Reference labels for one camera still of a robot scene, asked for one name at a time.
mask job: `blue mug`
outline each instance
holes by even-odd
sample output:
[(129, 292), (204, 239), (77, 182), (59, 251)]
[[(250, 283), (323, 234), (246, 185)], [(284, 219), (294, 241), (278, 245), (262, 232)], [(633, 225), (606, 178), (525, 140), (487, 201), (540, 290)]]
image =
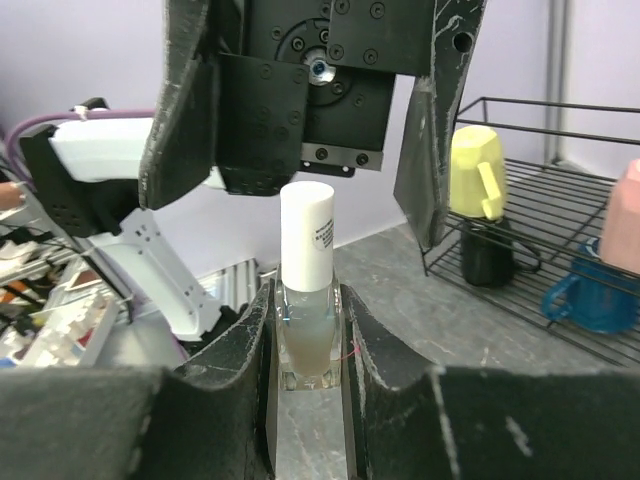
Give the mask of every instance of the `blue mug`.
[[(634, 293), (640, 293), (639, 283), (600, 262), (599, 243), (600, 239), (590, 238), (580, 245), (578, 253), (590, 259), (574, 258), (575, 273), (549, 289), (540, 309), (552, 322), (568, 318), (592, 332), (618, 333), (636, 324), (638, 297)], [(564, 302), (558, 305), (562, 295)]]

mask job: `white bottle cap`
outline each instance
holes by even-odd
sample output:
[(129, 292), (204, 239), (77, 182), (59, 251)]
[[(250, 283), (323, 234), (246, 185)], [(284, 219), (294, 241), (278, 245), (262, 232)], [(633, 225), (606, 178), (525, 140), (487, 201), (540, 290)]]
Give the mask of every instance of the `white bottle cap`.
[(333, 188), (293, 182), (280, 191), (282, 282), (315, 292), (333, 279)]

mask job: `cable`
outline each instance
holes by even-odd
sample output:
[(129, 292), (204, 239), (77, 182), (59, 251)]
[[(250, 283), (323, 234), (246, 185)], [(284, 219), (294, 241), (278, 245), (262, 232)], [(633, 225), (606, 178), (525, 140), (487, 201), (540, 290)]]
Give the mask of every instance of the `cable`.
[(61, 112), (39, 117), (30, 118), (19, 123), (7, 136), (7, 163), (13, 173), (23, 182), (34, 188), (33, 180), (28, 174), (26, 166), (18, 157), (18, 140), (27, 130), (48, 122), (58, 122), (60, 120), (106, 120), (115, 118), (149, 118), (153, 117), (154, 110), (88, 110), (86, 112)]
[(3, 152), (0, 152), (0, 171), (7, 172), (7, 173), (10, 173), (12, 175), (17, 176), (16, 172), (14, 172), (9, 167), (4, 165), (6, 163), (9, 163), (9, 160), (7, 160), (7, 157), (4, 155)]
[[(27, 225), (22, 225), (22, 226), (9, 225), (7, 223), (2, 223), (2, 222), (0, 222), (0, 225), (2, 225), (3, 227), (11, 228), (12, 232), (15, 232), (16, 230), (18, 230), (20, 228), (26, 228), (27, 230), (35, 230), (35, 231), (43, 233), (43, 234), (49, 233), (49, 232), (47, 232), (45, 230), (42, 230), (40, 228), (30, 227), (30, 226), (27, 226)], [(48, 246), (51, 246), (51, 247), (64, 248), (64, 249), (67, 249), (67, 250), (71, 250), (72, 252), (77, 253), (78, 255), (82, 255), (82, 252), (80, 252), (77, 248), (73, 248), (73, 247), (71, 247), (69, 245), (66, 245), (64, 243), (49, 243), (49, 242), (37, 242), (37, 243), (39, 245), (48, 245)]]

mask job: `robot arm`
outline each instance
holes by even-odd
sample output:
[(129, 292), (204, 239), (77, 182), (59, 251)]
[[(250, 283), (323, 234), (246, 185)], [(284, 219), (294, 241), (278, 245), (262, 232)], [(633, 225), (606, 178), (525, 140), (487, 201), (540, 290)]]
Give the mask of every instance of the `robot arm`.
[(379, 170), (395, 76), (410, 75), (394, 194), (421, 247), (437, 245), (485, 1), (167, 1), (141, 205), (171, 203), (213, 166), (229, 193), (258, 196), (277, 195), (297, 171)]
[[(38, 198), (67, 233), (84, 238), (124, 272), (169, 322), (198, 342), (220, 317), (210, 295), (137, 204), (138, 171), (151, 118), (70, 121), (21, 139)], [(205, 180), (224, 188), (216, 169)]]

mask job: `glass bottle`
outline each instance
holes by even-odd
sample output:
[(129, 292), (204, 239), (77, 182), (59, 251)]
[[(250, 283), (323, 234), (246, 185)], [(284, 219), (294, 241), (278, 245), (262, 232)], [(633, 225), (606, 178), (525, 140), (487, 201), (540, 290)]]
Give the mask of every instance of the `glass bottle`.
[(343, 315), (333, 269), (334, 194), (329, 185), (307, 181), (280, 191), (275, 302), (283, 390), (340, 385)]
[(280, 388), (316, 390), (340, 386), (344, 315), (335, 275), (327, 288), (298, 292), (276, 279)]

